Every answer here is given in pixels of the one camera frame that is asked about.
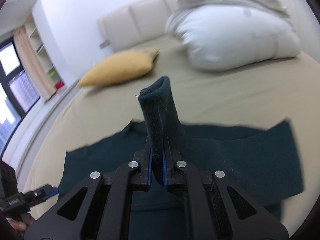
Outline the left hand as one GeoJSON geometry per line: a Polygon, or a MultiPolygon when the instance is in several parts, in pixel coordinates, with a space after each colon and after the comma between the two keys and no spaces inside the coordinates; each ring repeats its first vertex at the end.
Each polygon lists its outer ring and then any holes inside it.
{"type": "Polygon", "coordinates": [[[8,222],[16,232],[25,232],[28,225],[33,224],[36,219],[29,213],[25,213],[24,218],[28,222],[27,224],[25,224],[23,221],[13,220],[12,218],[8,218],[8,222]]]}

